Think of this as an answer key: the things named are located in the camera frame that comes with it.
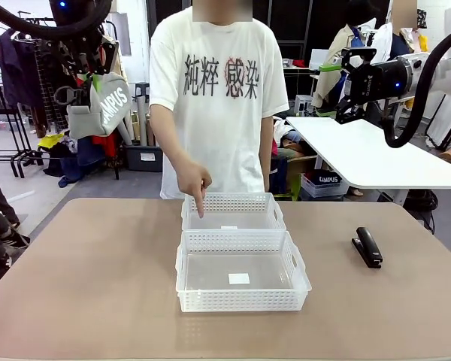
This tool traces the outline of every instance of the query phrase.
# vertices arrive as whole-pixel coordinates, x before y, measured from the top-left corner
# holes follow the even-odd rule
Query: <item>white plastic basket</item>
[[[208,193],[202,219],[194,198],[186,196],[182,230],[188,229],[286,229],[286,225],[270,193]]]
[[[182,312],[300,311],[311,290],[283,230],[185,231],[176,270]]]
[[[339,184],[325,184],[318,186],[311,182],[305,174],[301,176],[302,188],[313,198],[342,196],[347,193],[349,184],[342,180]]]

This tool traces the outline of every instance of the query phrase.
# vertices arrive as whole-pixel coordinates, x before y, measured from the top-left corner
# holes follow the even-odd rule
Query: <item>floor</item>
[[[0,133],[5,141],[6,133]],[[425,147],[425,139],[416,136],[413,143]],[[63,190],[58,188],[58,178],[46,176],[41,168],[33,165],[26,168],[26,179],[14,178],[10,166],[0,163],[0,184],[8,198],[29,194],[12,202],[23,220],[22,232],[35,239],[62,207],[77,198],[159,198],[161,174],[121,171],[120,180],[115,180],[112,171],[94,174],[80,183]],[[435,192],[439,208],[434,212],[436,236],[451,250],[451,190]]]

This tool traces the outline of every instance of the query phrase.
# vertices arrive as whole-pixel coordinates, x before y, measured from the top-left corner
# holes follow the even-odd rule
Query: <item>black plastic bin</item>
[[[127,162],[131,171],[162,171],[162,149],[159,147],[142,147],[126,145]]]

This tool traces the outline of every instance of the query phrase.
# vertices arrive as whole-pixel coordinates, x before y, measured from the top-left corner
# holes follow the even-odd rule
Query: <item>stapler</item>
[[[381,268],[383,256],[377,247],[376,241],[365,227],[356,230],[359,238],[353,238],[353,244],[369,268]]]

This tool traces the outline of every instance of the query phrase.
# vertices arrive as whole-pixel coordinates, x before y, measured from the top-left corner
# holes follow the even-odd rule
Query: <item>white paper sticker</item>
[[[141,153],[142,162],[155,162],[156,155],[154,153]]]
[[[229,273],[229,284],[250,284],[248,273]]]

